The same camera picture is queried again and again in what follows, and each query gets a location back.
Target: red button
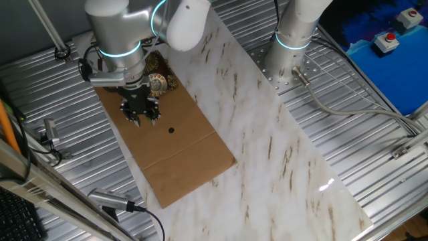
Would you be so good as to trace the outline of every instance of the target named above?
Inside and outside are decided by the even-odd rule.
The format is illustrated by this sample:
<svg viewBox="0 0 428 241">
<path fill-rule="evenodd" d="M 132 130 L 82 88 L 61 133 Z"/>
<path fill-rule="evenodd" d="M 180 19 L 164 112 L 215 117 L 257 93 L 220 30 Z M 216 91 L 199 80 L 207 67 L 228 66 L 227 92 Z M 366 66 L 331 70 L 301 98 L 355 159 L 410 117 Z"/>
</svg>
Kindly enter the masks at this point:
<svg viewBox="0 0 428 241">
<path fill-rule="evenodd" d="M 393 41 L 395 39 L 395 34 L 393 34 L 393 33 L 388 33 L 388 35 L 387 35 L 387 41 L 388 42 L 391 42 L 391 41 Z"/>
</svg>

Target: cardboard sheet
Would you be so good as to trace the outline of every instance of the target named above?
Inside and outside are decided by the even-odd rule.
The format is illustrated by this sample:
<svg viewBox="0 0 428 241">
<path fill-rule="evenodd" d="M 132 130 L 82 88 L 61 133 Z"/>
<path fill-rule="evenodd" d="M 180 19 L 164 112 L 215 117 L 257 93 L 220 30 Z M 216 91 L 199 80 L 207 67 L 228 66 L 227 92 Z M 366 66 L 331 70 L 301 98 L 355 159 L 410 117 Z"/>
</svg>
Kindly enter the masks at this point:
<svg viewBox="0 0 428 241">
<path fill-rule="evenodd" d="M 162 208 L 236 163 L 181 83 L 160 97 L 155 126 L 140 116 L 139 128 L 119 110 L 119 94 L 95 89 Z"/>
</svg>

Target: metal clamp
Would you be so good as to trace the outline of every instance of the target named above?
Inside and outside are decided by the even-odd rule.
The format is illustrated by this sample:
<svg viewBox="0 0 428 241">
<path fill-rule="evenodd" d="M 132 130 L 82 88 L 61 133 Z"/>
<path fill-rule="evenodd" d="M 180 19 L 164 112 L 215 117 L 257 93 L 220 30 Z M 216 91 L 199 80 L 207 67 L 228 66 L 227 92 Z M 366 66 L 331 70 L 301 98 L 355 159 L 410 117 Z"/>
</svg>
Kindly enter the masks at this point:
<svg viewBox="0 0 428 241">
<path fill-rule="evenodd" d="M 401 156 L 411 152 L 413 149 L 420 147 L 424 143 L 428 143 L 428 130 L 419 133 L 416 137 L 412 138 L 410 141 L 407 141 L 403 145 L 401 145 L 398 149 L 393 151 L 391 155 L 394 159 L 398 159 Z"/>
</svg>

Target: blue panel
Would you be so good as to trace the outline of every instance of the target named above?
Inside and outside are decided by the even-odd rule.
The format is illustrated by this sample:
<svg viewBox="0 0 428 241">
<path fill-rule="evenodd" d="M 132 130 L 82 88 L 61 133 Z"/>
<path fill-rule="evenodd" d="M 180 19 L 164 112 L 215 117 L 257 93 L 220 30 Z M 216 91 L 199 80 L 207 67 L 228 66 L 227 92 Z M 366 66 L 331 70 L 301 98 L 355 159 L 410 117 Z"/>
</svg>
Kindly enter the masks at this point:
<svg viewBox="0 0 428 241">
<path fill-rule="evenodd" d="M 378 58 L 370 49 L 372 42 L 365 40 L 352 44 L 347 53 L 401 114 L 407 115 L 428 101 L 428 29 L 417 26 L 411 33 L 396 36 L 400 45 L 389 56 Z"/>
</svg>

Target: white marble table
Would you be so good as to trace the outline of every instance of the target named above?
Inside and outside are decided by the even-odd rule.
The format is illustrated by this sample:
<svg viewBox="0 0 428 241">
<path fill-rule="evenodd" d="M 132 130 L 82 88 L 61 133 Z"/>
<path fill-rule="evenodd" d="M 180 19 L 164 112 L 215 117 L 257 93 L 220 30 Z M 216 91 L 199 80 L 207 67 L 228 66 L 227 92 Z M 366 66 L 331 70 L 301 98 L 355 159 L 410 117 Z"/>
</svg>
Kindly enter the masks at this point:
<svg viewBox="0 0 428 241">
<path fill-rule="evenodd" d="M 197 47 L 158 50 L 237 159 L 162 210 L 113 128 L 166 240 L 350 241 L 372 225 L 214 11 Z"/>
</svg>

